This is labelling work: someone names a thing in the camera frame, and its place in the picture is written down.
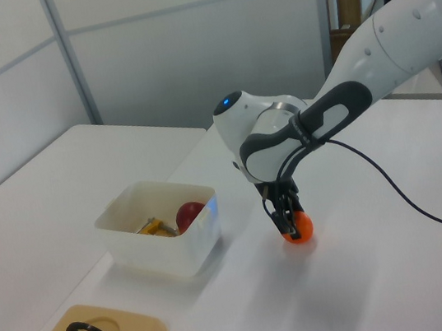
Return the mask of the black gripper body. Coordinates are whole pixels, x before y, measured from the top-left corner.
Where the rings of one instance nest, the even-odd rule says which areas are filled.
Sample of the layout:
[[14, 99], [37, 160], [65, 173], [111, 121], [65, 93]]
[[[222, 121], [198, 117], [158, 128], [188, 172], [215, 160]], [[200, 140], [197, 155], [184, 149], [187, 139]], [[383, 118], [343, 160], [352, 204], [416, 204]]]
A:
[[294, 190], [299, 193], [299, 189], [293, 178], [283, 179], [279, 182], [258, 183], [254, 184], [254, 186], [260, 196], [262, 196], [266, 213], [272, 213], [280, 209], [288, 210], [291, 207], [288, 199], [288, 191]]

